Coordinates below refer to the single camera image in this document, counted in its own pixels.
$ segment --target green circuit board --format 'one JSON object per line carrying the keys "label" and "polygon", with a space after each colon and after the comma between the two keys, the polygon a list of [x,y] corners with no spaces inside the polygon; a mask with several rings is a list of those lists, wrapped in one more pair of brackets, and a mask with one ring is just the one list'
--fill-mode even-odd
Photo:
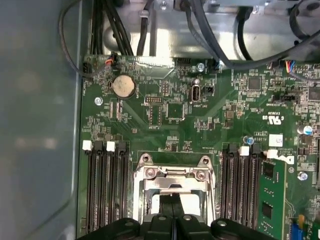
{"label": "green circuit board", "polygon": [[[107,59],[88,55],[84,68],[90,71]],[[320,77],[318,64],[296,63],[293,71]],[[227,162],[232,148],[239,155],[243,146],[249,146],[258,157],[256,165],[245,167],[256,181],[245,192],[252,196],[246,208],[256,213],[249,213],[250,223],[241,220],[243,216],[234,220],[276,239],[291,239],[291,225],[298,216],[313,221],[320,208],[319,117],[320,87],[294,79],[282,63],[236,71],[217,70],[210,59],[119,56],[115,66],[83,80],[81,144],[91,141],[105,149],[111,142],[126,155],[121,155],[123,163],[109,165],[80,150],[78,237],[120,217],[132,217],[133,173],[146,152],[155,163],[176,166],[193,166],[203,155],[210,156],[217,217],[232,219],[243,204],[234,208],[226,203],[230,199],[223,196],[223,189],[233,183],[224,182],[230,173],[223,166],[231,164]],[[303,134],[305,126],[312,127],[311,134]],[[276,157],[268,158],[270,150],[277,150]],[[237,159],[246,161],[240,155]],[[115,169],[109,173],[113,175],[97,179],[109,169]],[[118,192],[121,186],[125,192]],[[113,215],[109,188],[116,189],[119,202],[113,203],[117,208]]]}

